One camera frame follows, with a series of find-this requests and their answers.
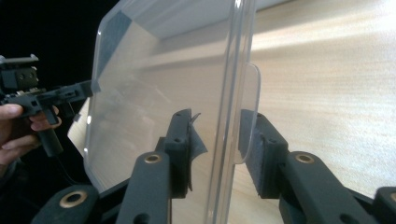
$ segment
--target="transparent plastic container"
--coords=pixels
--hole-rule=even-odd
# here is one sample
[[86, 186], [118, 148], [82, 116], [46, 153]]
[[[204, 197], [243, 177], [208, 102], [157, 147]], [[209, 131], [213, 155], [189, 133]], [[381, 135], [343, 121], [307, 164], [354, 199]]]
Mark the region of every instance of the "transparent plastic container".
[[260, 73], [249, 63], [255, 2], [126, 0], [102, 20], [84, 148], [86, 172], [105, 191], [153, 151], [172, 115], [190, 108], [207, 152], [192, 162], [193, 191], [173, 200], [173, 223], [226, 223], [242, 109], [249, 148]]

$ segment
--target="black handle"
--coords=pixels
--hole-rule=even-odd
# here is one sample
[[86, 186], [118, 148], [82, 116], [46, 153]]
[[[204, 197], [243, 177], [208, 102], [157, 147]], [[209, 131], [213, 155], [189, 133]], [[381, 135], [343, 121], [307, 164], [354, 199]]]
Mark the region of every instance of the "black handle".
[[47, 156], [54, 157], [64, 151], [53, 129], [38, 132], [38, 137], [44, 150], [46, 150]]

